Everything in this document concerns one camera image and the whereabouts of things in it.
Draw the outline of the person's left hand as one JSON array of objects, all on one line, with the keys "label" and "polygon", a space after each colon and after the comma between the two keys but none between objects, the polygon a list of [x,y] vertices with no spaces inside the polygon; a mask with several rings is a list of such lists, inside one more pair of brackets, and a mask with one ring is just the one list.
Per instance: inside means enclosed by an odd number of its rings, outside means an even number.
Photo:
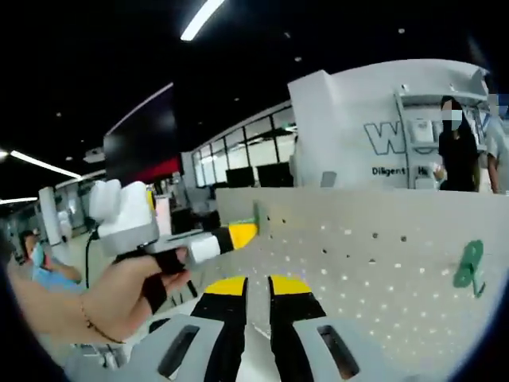
[{"label": "person's left hand", "polygon": [[124,259],[108,267],[99,280],[80,298],[86,321],[84,343],[122,343],[152,315],[143,296],[144,282],[154,276],[162,282],[165,294],[183,287],[190,272],[165,275],[150,255]]}]

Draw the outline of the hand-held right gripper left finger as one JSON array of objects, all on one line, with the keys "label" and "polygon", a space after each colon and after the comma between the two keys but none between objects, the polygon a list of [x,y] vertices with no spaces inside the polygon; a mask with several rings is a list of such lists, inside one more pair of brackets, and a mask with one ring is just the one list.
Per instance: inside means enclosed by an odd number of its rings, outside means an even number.
[{"label": "hand-held right gripper left finger", "polygon": [[137,343],[117,369],[74,356],[70,381],[235,381],[245,349],[247,285],[243,276],[211,284],[190,315],[175,314]]}]

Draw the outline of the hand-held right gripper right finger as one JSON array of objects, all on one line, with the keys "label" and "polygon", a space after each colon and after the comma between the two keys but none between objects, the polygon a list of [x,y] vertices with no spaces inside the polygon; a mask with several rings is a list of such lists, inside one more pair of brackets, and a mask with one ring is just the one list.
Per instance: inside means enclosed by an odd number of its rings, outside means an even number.
[{"label": "hand-held right gripper right finger", "polygon": [[282,381],[430,381],[405,372],[350,321],[328,316],[300,279],[268,277],[270,346]]}]

